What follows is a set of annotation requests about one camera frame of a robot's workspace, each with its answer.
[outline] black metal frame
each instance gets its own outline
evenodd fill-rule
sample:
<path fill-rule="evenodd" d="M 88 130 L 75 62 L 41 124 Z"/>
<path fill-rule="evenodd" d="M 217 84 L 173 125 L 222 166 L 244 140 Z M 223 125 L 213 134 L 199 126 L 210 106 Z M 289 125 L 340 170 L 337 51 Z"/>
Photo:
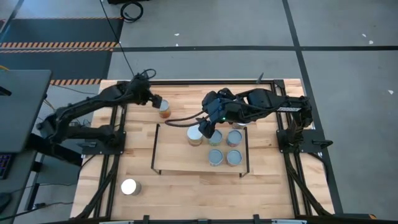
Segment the black metal frame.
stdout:
<path fill-rule="evenodd" d="M 156 157 L 156 145 L 157 145 L 157 135 L 159 133 L 160 124 L 156 124 L 155 131 L 155 139 L 154 139 L 154 149 L 152 150 L 152 160 L 150 162 L 150 168 L 157 173 L 158 175 L 162 175 L 162 170 L 155 169 L 155 157 Z M 245 152 L 246 152 L 246 172 L 239 173 L 239 178 L 243 178 L 245 175 L 250 173 L 250 162 L 249 162 L 249 143 L 248 143 L 248 128 L 244 127 L 244 136 L 245 136 Z"/>
<path fill-rule="evenodd" d="M 152 85 L 253 85 L 256 84 L 257 80 L 153 80 L 151 81 Z M 271 90 L 276 93 L 276 86 L 281 88 L 282 94 L 285 94 L 284 90 L 284 81 L 283 80 L 261 80 L 259 83 L 260 85 L 270 85 Z M 112 111 L 111 115 L 111 121 L 116 119 L 116 110 L 117 108 L 114 108 Z M 124 123 L 126 121 L 126 110 L 127 106 L 123 106 L 123 112 L 121 116 L 121 122 L 120 122 L 120 129 L 124 130 Z M 279 129 L 283 129 L 283 122 L 282 122 L 282 117 L 280 113 L 277 114 L 277 122 L 278 122 L 278 127 Z M 159 124 L 156 127 L 156 132 L 155 132 L 155 138 L 157 139 L 158 131 L 159 131 Z M 155 154 L 155 149 L 156 149 L 156 141 L 154 142 L 154 151 L 153 154 Z M 289 175 L 289 169 L 291 169 L 291 161 L 290 161 L 290 156 L 289 153 L 283 153 L 284 159 L 285 159 L 285 165 L 287 166 L 287 178 L 289 181 L 289 189 L 290 189 L 290 194 L 292 198 L 292 207 L 294 210 L 294 215 L 295 217 L 300 217 L 300 211 L 299 211 L 299 205 L 298 205 L 298 200 L 297 200 L 297 194 L 295 191 L 295 179 Z M 104 180 L 104 177 L 106 175 L 106 169 L 108 167 L 108 160 L 109 157 L 104 156 L 104 162 L 103 162 L 103 168 L 101 170 L 101 176 L 100 180 Z M 330 166 L 330 161 L 328 160 L 328 157 L 324 159 L 324 161 L 329 164 Z M 114 157 L 114 162 L 116 162 L 116 165 L 118 166 L 119 164 L 119 155 Z M 151 163 L 151 168 L 153 169 L 153 163 L 154 163 L 154 156 L 152 156 L 152 163 Z M 302 173 L 302 166 L 301 166 L 301 161 L 299 157 L 296 159 L 296 164 L 298 165 L 298 170 L 299 171 L 299 176 L 300 179 L 297 179 L 299 181 L 299 186 L 305 187 L 305 182 L 303 179 L 303 173 Z M 101 200 L 99 200 L 96 210 L 94 212 L 94 217 L 93 218 L 84 218 L 84 219 L 72 219 L 69 221 L 65 222 L 59 222 L 59 223 L 99 223 L 99 220 L 107 220 L 110 221 L 111 219 L 111 213 L 112 213 L 112 205 L 113 205 L 113 198 L 114 198 L 114 190 L 116 187 L 116 178 L 117 175 L 115 175 L 111 181 L 111 186 L 110 186 L 110 191 L 109 191 L 109 197 L 108 197 L 108 202 L 106 205 L 106 216 L 105 217 L 99 217 L 100 213 L 100 206 Z M 134 223 L 275 223 L 275 220 L 270 220 L 270 219 L 260 219 L 258 215 L 254 215 L 253 219 L 250 220 L 151 220 L 149 221 L 149 216 L 144 216 L 142 220 L 134 220 Z"/>

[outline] can lid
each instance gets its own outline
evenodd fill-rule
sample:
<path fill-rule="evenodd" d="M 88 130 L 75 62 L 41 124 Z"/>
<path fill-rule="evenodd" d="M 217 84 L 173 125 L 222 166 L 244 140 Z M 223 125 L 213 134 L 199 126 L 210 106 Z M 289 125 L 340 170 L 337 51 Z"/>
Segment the can lid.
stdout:
<path fill-rule="evenodd" d="M 223 134 L 219 130 L 215 130 L 209 141 L 220 142 L 222 139 L 223 139 Z"/>
<path fill-rule="evenodd" d="M 190 126 L 187 131 L 188 138 L 192 140 L 199 140 L 203 136 L 199 131 L 199 124 Z"/>
<path fill-rule="evenodd" d="M 228 141 L 232 144 L 239 144 L 242 141 L 242 134 L 238 130 L 230 131 Z"/>
<path fill-rule="evenodd" d="M 137 182 L 133 179 L 127 179 L 123 181 L 121 189 L 126 195 L 132 194 L 137 189 Z"/>
<path fill-rule="evenodd" d="M 169 102 L 167 100 L 162 100 L 162 103 L 160 104 L 160 111 L 165 111 L 169 108 Z"/>
<path fill-rule="evenodd" d="M 219 164 L 223 160 L 223 153 L 218 149 L 212 149 L 209 152 L 209 161 L 212 164 Z"/>
<path fill-rule="evenodd" d="M 242 154 L 238 150 L 230 150 L 226 155 L 226 160 L 232 165 L 239 165 L 242 162 Z"/>

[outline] gray floor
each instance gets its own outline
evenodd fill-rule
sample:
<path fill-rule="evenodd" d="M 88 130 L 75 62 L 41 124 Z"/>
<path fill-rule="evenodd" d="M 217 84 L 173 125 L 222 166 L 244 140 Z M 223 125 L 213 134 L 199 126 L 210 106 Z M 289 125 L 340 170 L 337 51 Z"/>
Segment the gray floor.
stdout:
<path fill-rule="evenodd" d="M 7 19 L 16 1 L 0 0 L 0 4 L 7 6 L 0 7 L 0 19 Z M 289 4 L 302 46 L 398 44 L 398 1 L 289 0 Z M 105 5 L 109 16 L 118 16 L 120 6 Z M 151 0 L 143 5 L 142 20 L 123 27 L 125 47 L 292 45 L 282 1 Z M 25 0 L 17 17 L 103 17 L 103 13 L 95 0 Z M 398 52 L 303 55 L 323 129 L 335 142 L 330 154 L 344 211 L 398 220 L 394 163 Z M 129 52 L 127 58 L 135 71 L 156 69 L 159 79 L 257 78 L 261 72 L 264 78 L 301 78 L 294 52 Z M 113 53 L 109 78 L 130 77 L 121 53 Z M 62 106 L 85 95 L 51 89 L 49 97 L 54 106 Z M 48 113 L 43 107 L 40 116 Z M 56 190 L 57 194 L 48 194 Z M 74 186 L 47 187 L 37 202 L 68 202 L 73 194 Z M 70 207 L 60 205 L 20 217 L 16 223 L 64 220 L 69 212 Z"/>

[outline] can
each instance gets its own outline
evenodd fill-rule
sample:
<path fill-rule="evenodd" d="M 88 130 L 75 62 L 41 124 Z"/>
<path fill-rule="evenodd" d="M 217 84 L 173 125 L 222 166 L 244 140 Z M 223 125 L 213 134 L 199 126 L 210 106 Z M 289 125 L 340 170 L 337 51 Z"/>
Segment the can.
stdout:
<path fill-rule="evenodd" d="M 209 152 L 209 163 L 211 166 L 219 166 L 224 160 L 224 154 L 218 149 Z"/>
<path fill-rule="evenodd" d="M 133 179 L 125 180 L 121 185 L 121 190 L 124 195 L 138 195 L 141 189 L 141 183 Z"/>
<path fill-rule="evenodd" d="M 212 146 L 218 146 L 222 140 L 223 140 L 223 134 L 216 129 L 211 138 L 209 138 L 209 144 Z"/>
<path fill-rule="evenodd" d="M 232 128 L 233 128 L 233 129 L 243 129 L 244 127 L 246 127 L 246 125 L 248 125 L 248 124 L 244 124 L 244 123 L 233 123 L 233 124 L 232 124 Z"/>
<path fill-rule="evenodd" d="M 191 146 L 199 146 L 201 144 L 203 135 L 199 131 L 199 124 L 188 128 L 187 137 Z"/>
<path fill-rule="evenodd" d="M 230 166 L 237 166 L 242 163 L 242 154 L 238 150 L 230 150 L 226 155 L 226 163 Z"/>
<path fill-rule="evenodd" d="M 242 141 L 242 134 L 238 130 L 232 130 L 228 133 L 228 137 L 226 138 L 226 143 L 231 147 L 238 146 Z"/>
<path fill-rule="evenodd" d="M 172 114 L 167 100 L 162 100 L 159 108 L 159 116 L 161 118 L 168 118 Z"/>

